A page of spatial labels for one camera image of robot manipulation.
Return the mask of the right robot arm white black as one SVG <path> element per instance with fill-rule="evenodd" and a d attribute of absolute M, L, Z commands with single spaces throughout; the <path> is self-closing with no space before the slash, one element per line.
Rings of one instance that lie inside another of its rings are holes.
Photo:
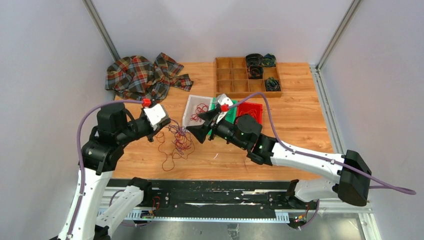
<path fill-rule="evenodd" d="M 218 120 L 214 109 L 200 114 L 202 125 L 188 126 L 187 130 L 202 144 L 218 136 L 247 152 L 247 157 L 258 165 L 284 166 L 301 169 L 319 179 L 290 181 L 286 203 L 294 209 L 318 199 L 339 198 L 341 201 L 364 207 L 368 202 L 371 170 L 361 155 L 354 150 L 345 154 L 324 153 L 296 146 L 283 146 L 275 137 L 262 133 L 262 125 L 245 114 L 234 122 Z"/>

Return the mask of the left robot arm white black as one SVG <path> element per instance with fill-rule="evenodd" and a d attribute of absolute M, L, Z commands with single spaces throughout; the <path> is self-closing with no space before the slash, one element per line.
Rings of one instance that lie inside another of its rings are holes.
<path fill-rule="evenodd" d="M 95 106 L 77 129 L 78 181 L 75 194 L 56 240 L 109 240 L 126 216 L 137 206 L 153 201 L 152 183 L 134 177 L 118 199 L 98 214 L 104 192 L 124 148 L 131 142 L 153 137 L 171 122 L 166 109 L 143 100 L 138 118 L 125 107 L 126 100 Z"/>

